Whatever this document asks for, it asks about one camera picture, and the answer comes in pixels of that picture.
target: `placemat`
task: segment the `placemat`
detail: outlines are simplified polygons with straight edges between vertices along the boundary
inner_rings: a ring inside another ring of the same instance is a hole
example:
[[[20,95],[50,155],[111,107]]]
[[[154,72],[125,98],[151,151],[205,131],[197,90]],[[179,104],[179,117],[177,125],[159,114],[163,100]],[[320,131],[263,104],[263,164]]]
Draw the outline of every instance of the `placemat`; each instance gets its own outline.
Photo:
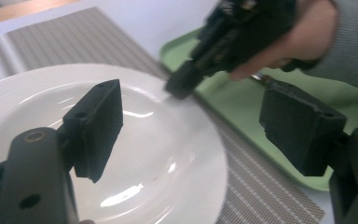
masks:
[[[168,73],[98,8],[0,35],[0,79],[66,63],[106,63]],[[204,107],[226,147],[227,193],[217,223],[319,223],[324,216],[291,180]]]

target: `black tool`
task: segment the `black tool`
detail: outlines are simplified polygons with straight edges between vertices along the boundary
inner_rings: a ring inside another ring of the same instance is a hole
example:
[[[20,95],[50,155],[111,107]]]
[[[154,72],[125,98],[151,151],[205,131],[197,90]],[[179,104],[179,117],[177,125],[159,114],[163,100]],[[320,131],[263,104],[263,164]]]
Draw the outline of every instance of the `black tool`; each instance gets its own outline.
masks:
[[[298,87],[270,79],[260,123],[267,139],[304,176],[333,168],[330,195],[336,223],[358,223],[358,128],[343,132],[347,118]]]
[[[186,98],[204,79],[232,71],[289,31],[295,21],[296,0],[224,0],[199,34],[199,44],[168,80],[165,89]],[[294,60],[283,68],[308,66]]]
[[[93,87],[56,131],[19,134],[0,163],[0,223],[78,224],[69,171],[97,182],[123,125],[118,80]]]

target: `hand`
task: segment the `hand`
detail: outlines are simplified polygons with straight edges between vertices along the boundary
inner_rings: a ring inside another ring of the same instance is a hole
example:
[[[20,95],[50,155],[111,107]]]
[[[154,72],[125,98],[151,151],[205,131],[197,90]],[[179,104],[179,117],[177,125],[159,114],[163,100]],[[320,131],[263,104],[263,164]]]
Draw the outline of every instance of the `hand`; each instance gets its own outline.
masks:
[[[333,43],[337,9],[330,0],[297,0],[296,24],[287,34],[263,49],[231,74],[234,80],[248,77],[264,67],[279,68],[292,59],[314,63]]]

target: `table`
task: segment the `table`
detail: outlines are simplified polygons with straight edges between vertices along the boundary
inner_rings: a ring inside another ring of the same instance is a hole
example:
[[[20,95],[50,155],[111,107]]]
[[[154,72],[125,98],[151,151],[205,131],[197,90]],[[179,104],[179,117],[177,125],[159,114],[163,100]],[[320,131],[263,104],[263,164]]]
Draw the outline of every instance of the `table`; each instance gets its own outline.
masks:
[[[202,26],[216,2],[84,0],[0,22],[0,79],[63,63],[117,64],[166,79],[158,64],[159,49]],[[59,36],[71,36],[72,41]],[[221,134],[229,164],[226,200],[217,223],[333,222],[328,192],[293,183],[213,111],[204,109]]]

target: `screw hole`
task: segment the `screw hole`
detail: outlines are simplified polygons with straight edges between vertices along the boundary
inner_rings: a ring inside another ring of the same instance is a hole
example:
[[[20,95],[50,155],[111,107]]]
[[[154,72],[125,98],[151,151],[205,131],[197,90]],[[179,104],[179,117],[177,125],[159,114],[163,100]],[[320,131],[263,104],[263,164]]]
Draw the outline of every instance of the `screw hole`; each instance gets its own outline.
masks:
[[[40,202],[39,194],[33,194],[33,195],[30,195],[30,196],[24,198],[20,202],[19,208],[20,209],[29,209],[29,208],[32,208],[35,205],[37,205],[39,202]]]
[[[85,118],[86,117],[86,113],[84,113],[84,112],[79,112],[79,113],[77,113],[77,114],[75,114],[75,118],[77,118],[77,119],[83,119],[83,118]]]
[[[44,132],[32,132],[28,133],[24,137],[24,141],[27,143],[37,142],[45,137],[46,133]]]

